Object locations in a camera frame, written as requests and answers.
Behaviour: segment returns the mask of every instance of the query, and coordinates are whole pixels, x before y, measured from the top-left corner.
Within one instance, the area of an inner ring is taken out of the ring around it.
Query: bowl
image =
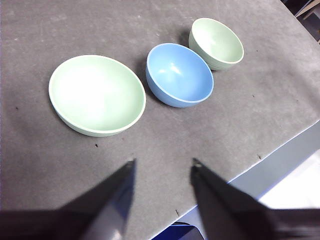
[[[244,47],[237,35],[223,23],[199,18],[192,24],[189,48],[199,54],[212,70],[223,70],[239,63]]]
[[[163,43],[146,60],[146,80],[153,94],[176,108],[196,105],[214,89],[214,77],[205,61],[189,48]]]
[[[50,78],[49,97],[69,127],[92,137],[128,129],[146,106],[144,87],[134,72],[98,55],[76,56],[58,66]]]

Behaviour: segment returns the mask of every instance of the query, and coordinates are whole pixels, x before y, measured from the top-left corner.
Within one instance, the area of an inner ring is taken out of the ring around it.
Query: gray table
[[[192,157],[230,180],[320,118],[320,47],[279,0],[3,0],[1,8],[2,209],[58,208],[136,157],[127,238],[144,240],[195,205]],[[169,107],[146,85],[146,56],[161,43],[187,46],[200,17],[231,27],[244,59],[213,73],[203,103]],[[84,54],[114,58],[144,84],[144,114],[121,134],[81,135],[50,104],[53,70]]]

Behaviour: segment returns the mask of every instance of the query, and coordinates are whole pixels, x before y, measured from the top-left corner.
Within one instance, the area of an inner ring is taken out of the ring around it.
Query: large green bowl
[[[244,47],[237,35],[211,18],[199,18],[193,22],[189,48],[200,55],[212,70],[230,68],[244,57]]]
[[[146,94],[127,66],[98,55],[63,62],[49,82],[51,103],[72,129],[92,137],[118,134],[144,112]]]

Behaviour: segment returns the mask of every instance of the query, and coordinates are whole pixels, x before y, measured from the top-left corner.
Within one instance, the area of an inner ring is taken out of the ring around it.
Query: light green bowl
[[[189,48],[195,51],[212,70],[223,70],[239,63],[244,47],[237,35],[223,23],[199,18],[192,24]]]
[[[76,56],[58,66],[49,82],[49,96],[69,127],[92,137],[128,129],[146,106],[146,93],[135,73],[98,55]]]

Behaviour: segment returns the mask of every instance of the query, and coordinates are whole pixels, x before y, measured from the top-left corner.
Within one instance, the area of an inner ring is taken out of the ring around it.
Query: bowl rim
[[[234,36],[235,38],[239,41],[240,43],[240,46],[241,46],[241,51],[242,51],[242,54],[241,54],[241,57],[237,60],[237,61],[225,61],[225,60],[222,60],[222,59],[219,59],[215,56],[213,56],[212,54],[208,53],[207,51],[205,51],[201,46],[200,44],[198,43],[194,33],[193,33],[193,29],[194,29],[194,26],[195,26],[195,23],[198,22],[198,21],[201,21],[203,19],[206,19],[206,20],[210,20],[210,21],[213,21],[215,23],[218,23],[222,26],[224,26],[225,28],[227,28]],[[208,54],[211,58],[219,61],[219,62],[222,62],[222,63],[225,63],[225,64],[237,64],[239,62],[241,62],[241,60],[244,58],[244,55],[245,55],[245,49],[244,49],[244,46],[240,40],[240,38],[234,33],[234,31],[232,31],[228,26],[226,26],[225,24],[223,24],[222,22],[218,21],[218,20],[215,20],[215,19],[212,19],[212,18],[209,18],[209,17],[201,17],[201,18],[198,18],[196,19],[193,23],[192,23],[192,26],[191,26],[191,32],[192,32],[192,35],[193,35],[193,39],[194,41],[196,42],[196,44],[206,53]]]
[[[116,128],[116,129],[113,129],[113,130],[96,130],[96,129],[91,129],[91,128],[88,128],[88,127],[85,127],[85,126],[82,126],[78,123],[75,123],[73,120],[70,120],[68,117],[66,117],[58,108],[58,105],[56,104],[55,102],[55,98],[53,97],[53,82],[55,80],[55,76],[57,74],[57,72],[60,70],[60,68],[62,67],[62,65],[64,65],[65,63],[69,62],[69,61],[73,61],[74,59],[79,59],[79,58],[101,58],[101,59],[105,59],[105,60],[108,60],[108,61],[112,61],[112,62],[115,62],[119,65],[121,65],[122,67],[124,67],[125,69],[129,70],[129,72],[134,76],[134,78],[137,80],[137,82],[139,83],[140,87],[141,87],[141,90],[142,90],[142,94],[143,94],[143,105],[142,105],[142,108],[140,110],[140,113],[138,114],[138,116],[132,121],[130,122],[129,124],[123,126],[123,127],[120,127],[120,128]],[[94,54],[85,54],[85,55],[79,55],[79,56],[75,56],[75,57],[71,57],[69,58],[68,60],[62,62],[52,73],[51,77],[50,77],[50,80],[49,80],[49,86],[48,86],[48,91],[49,91],[49,98],[50,98],[50,101],[53,105],[53,108],[55,109],[55,111],[58,113],[58,115],[63,118],[64,120],[66,120],[69,124],[73,125],[74,127],[78,128],[78,129],[81,129],[83,131],[86,131],[86,132],[89,132],[89,133],[94,133],[94,134],[101,134],[101,135],[105,135],[105,134],[115,134],[115,133],[119,133],[119,132],[122,132],[128,128],[130,128],[132,125],[134,125],[142,116],[142,114],[144,113],[145,111],[145,108],[146,108],[146,92],[145,92],[145,89],[144,89],[144,86],[142,85],[140,79],[138,78],[138,76],[129,68],[127,67],[126,65],[124,65],[123,63],[113,59],[113,58],[110,58],[110,57],[107,57],[107,56],[101,56],[101,55],[94,55]]]
[[[150,71],[150,55],[151,55],[151,53],[152,53],[155,49],[157,49],[157,48],[160,47],[160,46],[164,46],[164,45],[174,45],[174,46],[177,46],[177,47],[179,47],[179,48],[186,49],[187,51],[190,51],[190,52],[192,52],[194,55],[196,55],[196,57],[198,57],[199,60],[204,63],[204,66],[205,66],[205,67],[207,68],[207,70],[210,72],[211,82],[212,82],[210,92],[209,92],[205,97],[203,97],[203,98],[201,98],[201,99],[199,99],[199,100],[184,100],[184,99],[181,99],[181,98],[176,97],[176,96],[170,94],[169,92],[167,92],[167,91],[156,81],[156,79],[152,76],[152,73],[151,73],[151,71]],[[146,67],[147,67],[148,72],[149,72],[149,74],[150,74],[150,76],[151,76],[151,78],[152,78],[152,81],[157,85],[157,87],[158,87],[161,91],[163,91],[166,95],[168,95],[169,97],[171,97],[171,98],[173,98],[173,99],[175,99],[175,100],[178,100],[178,101],[180,101],[180,102],[189,103],[189,104],[200,103],[200,102],[206,100],[208,97],[210,97],[210,95],[212,94],[212,92],[213,92],[213,90],[214,90],[215,80],[214,80],[214,76],[213,76],[213,74],[212,74],[212,72],[211,72],[211,69],[209,68],[208,64],[205,62],[205,60],[203,60],[202,57],[199,56],[199,54],[197,54],[197,53],[196,53],[195,51],[193,51],[192,49],[187,48],[187,47],[185,47],[185,46],[183,46],[183,45],[180,45],[180,44],[177,44],[177,43],[166,42],[166,43],[161,43],[161,44],[159,44],[159,45],[157,45],[157,46],[154,46],[154,47],[150,50],[150,52],[149,52],[149,54],[148,54],[148,56],[147,56],[147,58],[146,58]]]

